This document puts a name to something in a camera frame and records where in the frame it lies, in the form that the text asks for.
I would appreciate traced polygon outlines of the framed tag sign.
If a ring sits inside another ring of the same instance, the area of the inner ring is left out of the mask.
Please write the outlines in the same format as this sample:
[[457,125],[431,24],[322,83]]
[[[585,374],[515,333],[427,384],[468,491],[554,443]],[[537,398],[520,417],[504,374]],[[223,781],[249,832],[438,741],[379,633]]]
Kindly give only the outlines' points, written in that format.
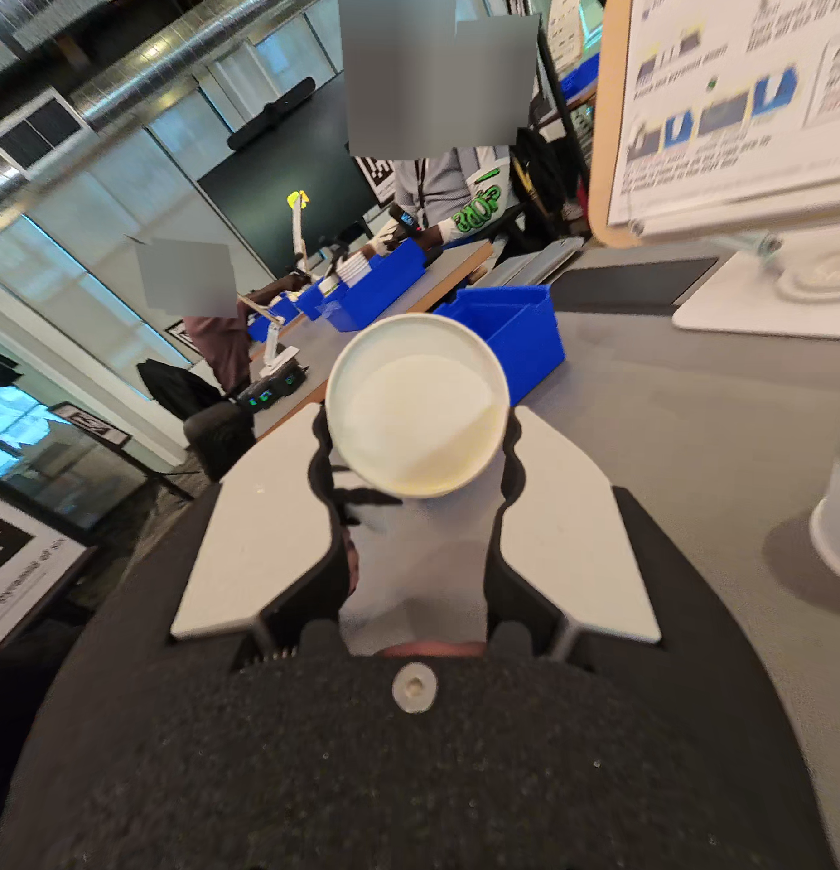
[[0,497],[0,648],[55,603],[95,552],[78,533]]

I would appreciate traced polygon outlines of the white sign stand base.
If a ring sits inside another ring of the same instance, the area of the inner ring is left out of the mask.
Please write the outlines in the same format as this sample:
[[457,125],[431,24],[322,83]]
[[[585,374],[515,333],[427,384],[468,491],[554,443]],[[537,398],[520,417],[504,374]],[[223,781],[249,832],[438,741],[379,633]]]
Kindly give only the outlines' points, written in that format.
[[[840,225],[782,237],[791,259],[840,249]],[[840,340],[840,302],[784,299],[754,255],[735,252],[677,307],[673,323],[693,332]]]

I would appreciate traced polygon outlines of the black office chair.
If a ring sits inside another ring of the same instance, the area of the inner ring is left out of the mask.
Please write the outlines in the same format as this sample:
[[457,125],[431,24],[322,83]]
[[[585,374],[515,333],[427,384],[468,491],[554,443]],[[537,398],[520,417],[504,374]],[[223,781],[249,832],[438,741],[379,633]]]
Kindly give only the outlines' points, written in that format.
[[253,416],[230,400],[191,415],[183,422],[183,434],[212,483],[220,482],[256,443]]

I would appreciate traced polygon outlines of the black backpack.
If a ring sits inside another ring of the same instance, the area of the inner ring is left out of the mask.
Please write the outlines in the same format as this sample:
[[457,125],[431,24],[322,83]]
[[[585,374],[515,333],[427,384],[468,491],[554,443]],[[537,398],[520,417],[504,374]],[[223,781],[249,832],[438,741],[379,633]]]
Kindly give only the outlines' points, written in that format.
[[540,133],[523,126],[517,128],[510,153],[513,185],[529,232],[549,241],[568,235],[569,192],[556,150]]

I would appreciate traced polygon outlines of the black box green display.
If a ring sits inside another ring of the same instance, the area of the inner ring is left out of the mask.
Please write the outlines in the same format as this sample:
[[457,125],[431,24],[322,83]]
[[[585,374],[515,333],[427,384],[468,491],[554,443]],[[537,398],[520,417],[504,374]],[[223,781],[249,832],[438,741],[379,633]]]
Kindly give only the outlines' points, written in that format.
[[295,358],[289,360],[239,393],[236,403],[249,414],[257,415],[294,394],[305,383],[307,371]]

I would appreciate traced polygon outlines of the framed wall sign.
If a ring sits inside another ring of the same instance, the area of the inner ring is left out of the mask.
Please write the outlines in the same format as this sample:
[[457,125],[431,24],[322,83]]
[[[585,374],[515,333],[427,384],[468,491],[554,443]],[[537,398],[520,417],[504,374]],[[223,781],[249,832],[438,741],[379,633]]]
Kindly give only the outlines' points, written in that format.
[[128,432],[69,402],[50,406],[48,411],[111,449],[121,450],[132,439]]

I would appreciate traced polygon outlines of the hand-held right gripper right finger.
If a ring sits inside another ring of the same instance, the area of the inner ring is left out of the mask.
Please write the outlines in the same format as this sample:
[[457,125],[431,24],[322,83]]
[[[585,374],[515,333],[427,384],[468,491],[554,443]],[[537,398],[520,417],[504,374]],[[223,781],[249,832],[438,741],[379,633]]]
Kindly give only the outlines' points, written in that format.
[[503,451],[486,558],[488,647],[513,635],[532,656],[565,660],[586,634],[657,645],[662,632],[603,470],[525,406],[512,409]]

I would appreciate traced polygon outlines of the black hanging jacket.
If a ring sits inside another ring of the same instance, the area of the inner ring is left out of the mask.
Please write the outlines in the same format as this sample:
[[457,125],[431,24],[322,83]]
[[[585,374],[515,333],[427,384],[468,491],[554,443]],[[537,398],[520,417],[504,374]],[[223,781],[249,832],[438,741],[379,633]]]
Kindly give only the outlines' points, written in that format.
[[138,363],[136,370],[154,401],[181,422],[227,401],[219,389],[190,370],[151,358]]

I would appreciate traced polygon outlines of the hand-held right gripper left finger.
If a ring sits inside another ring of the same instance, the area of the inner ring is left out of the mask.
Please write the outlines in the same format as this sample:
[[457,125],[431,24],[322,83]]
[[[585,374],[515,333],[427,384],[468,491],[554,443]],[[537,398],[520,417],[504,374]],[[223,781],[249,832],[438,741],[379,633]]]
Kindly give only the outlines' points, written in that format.
[[224,475],[169,634],[250,638],[264,658],[349,658],[347,545],[324,405],[307,405]]

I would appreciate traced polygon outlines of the black wall screen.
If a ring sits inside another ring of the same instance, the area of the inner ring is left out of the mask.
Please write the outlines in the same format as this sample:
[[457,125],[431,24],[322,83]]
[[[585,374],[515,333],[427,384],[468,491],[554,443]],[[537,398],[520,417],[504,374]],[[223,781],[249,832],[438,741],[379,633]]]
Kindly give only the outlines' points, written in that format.
[[309,253],[380,206],[357,159],[349,155],[343,73],[315,90],[292,114],[206,173],[199,185],[269,271],[293,266],[288,195],[309,203],[302,229]]

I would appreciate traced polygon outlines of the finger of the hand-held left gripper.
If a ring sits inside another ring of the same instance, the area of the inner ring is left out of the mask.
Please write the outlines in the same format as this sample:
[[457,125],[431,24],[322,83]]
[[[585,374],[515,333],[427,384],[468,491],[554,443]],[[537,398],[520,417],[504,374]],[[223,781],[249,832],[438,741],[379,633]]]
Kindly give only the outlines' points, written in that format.
[[371,487],[350,469],[333,469],[331,473],[331,499],[342,526],[368,525],[383,508],[404,504],[402,499]]

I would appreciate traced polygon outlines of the silver closed laptop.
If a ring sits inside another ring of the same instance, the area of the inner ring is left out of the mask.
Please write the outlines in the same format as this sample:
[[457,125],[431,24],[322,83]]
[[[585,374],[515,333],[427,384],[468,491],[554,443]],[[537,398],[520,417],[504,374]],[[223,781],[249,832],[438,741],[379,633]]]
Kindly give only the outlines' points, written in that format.
[[570,264],[583,251],[585,242],[581,237],[567,237],[549,243],[538,252],[512,256],[485,276],[478,286],[535,286],[545,285]]

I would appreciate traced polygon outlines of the instruction sheet on board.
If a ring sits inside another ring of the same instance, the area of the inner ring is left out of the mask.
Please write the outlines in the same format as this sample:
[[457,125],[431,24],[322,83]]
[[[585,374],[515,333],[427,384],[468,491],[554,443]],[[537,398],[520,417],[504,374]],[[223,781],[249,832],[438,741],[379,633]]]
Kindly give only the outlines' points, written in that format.
[[632,237],[627,224],[614,226],[608,212],[618,157],[623,103],[623,84],[628,54],[632,2],[608,2],[603,15],[599,80],[589,180],[589,223],[595,237],[605,245],[629,248],[661,241],[698,238]]

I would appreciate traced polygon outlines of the green banded white paper cup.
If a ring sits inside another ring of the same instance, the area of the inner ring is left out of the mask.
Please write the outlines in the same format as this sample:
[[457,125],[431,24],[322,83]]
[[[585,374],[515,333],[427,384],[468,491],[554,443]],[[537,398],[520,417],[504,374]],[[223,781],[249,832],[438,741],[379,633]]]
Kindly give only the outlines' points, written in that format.
[[809,535],[819,558],[840,579],[840,446],[825,494],[811,513]]
[[419,353],[399,354],[324,400],[332,443],[349,468],[396,498],[439,498],[475,480],[496,456],[511,412],[504,371],[466,326],[431,314]]

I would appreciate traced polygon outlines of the black video bar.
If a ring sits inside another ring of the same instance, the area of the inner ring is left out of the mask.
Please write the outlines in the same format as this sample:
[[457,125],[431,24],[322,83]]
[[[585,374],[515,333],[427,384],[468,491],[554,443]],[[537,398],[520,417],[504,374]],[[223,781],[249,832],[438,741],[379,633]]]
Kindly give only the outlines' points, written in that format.
[[277,129],[286,118],[311,99],[315,90],[317,83],[313,77],[302,79],[276,101],[266,103],[260,114],[228,138],[227,146],[232,152],[238,153],[266,133]]

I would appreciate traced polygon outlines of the ceiling air vent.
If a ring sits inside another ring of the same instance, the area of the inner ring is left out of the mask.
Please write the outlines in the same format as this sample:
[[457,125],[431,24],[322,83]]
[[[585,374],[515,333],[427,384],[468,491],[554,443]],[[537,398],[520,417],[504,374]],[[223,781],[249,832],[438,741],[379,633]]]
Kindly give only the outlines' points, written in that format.
[[48,88],[1,119],[0,157],[32,180],[96,138],[71,103]]

